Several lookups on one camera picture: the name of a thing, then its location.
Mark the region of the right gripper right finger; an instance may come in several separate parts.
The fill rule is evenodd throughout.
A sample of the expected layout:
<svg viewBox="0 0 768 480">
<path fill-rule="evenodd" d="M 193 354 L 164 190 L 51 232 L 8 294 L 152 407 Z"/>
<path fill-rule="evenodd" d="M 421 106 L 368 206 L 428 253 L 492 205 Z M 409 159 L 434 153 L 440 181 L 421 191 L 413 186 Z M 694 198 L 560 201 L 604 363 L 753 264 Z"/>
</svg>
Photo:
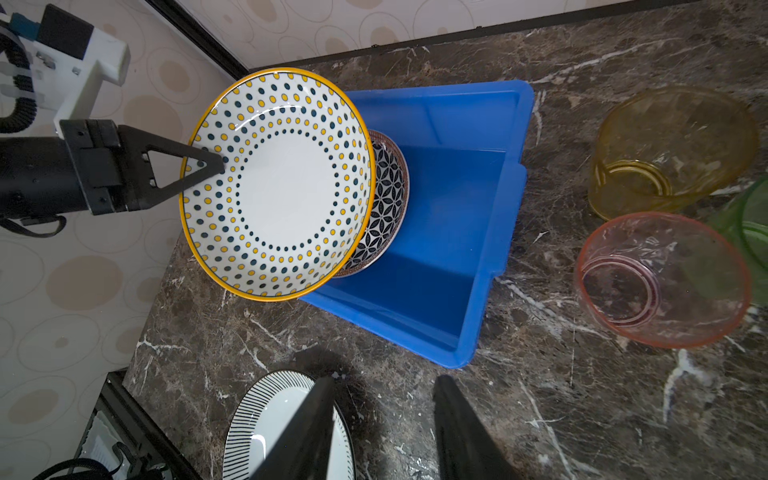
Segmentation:
<svg viewBox="0 0 768 480">
<path fill-rule="evenodd" d="M 433 389 L 436 447 L 441 479 L 518 479 L 453 377 Z"/>
</svg>

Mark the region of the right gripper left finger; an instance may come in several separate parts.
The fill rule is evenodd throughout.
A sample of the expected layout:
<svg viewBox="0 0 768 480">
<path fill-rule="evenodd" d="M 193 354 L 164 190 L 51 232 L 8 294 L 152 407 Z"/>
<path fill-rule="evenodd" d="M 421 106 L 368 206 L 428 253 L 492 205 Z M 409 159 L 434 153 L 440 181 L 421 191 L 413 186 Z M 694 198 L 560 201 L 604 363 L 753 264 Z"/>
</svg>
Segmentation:
<svg viewBox="0 0 768 480">
<path fill-rule="evenodd" d="M 317 380 L 251 479 L 327 478 L 333 434 L 333 381 Z"/>
</svg>

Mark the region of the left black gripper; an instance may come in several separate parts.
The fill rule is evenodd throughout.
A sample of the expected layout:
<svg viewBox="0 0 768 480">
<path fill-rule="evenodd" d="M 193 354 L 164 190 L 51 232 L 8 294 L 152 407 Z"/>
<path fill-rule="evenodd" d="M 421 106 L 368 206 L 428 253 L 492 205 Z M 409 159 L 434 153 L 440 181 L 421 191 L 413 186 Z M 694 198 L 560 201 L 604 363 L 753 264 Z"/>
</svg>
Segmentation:
<svg viewBox="0 0 768 480">
<path fill-rule="evenodd" d="M 1 140 L 1 217 L 53 219 L 148 210 L 224 172 L 221 155 L 102 120 L 64 136 Z"/>
</svg>

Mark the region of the dotted yellow rim plate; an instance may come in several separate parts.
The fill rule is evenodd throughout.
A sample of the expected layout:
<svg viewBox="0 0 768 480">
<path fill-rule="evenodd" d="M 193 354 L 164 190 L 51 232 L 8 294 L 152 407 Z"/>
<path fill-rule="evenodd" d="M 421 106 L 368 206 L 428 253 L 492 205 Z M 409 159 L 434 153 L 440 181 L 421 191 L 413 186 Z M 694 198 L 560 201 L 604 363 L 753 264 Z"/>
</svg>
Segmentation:
<svg viewBox="0 0 768 480">
<path fill-rule="evenodd" d="M 189 247 L 221 287 L 295 299 L 351 258 L 372 214 L 376 165 L 365 122 L 337 86 L 301 69 L 257 72 L 217 98 L 190 143 L 223 162 L 179 199 Z"/>
</svg>

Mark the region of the flower pattern orange rim plate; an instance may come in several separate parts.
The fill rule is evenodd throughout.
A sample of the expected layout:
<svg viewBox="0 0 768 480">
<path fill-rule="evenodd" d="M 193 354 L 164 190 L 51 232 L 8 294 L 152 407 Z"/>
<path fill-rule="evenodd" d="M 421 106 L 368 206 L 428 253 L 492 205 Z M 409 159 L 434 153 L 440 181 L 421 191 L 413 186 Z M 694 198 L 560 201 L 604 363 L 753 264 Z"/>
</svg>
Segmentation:
<svg viewBox="0 0 768 480">
<path fill-rule="evenodd" d="M 405 156 L 387 135 L 370 130 L 376 162 L 376 193 L 371 217 L 354 254 L 336 278 L 354 275 L 372 266 L 397 236 L 408 207 L 410 175 Z"/>
</svg>

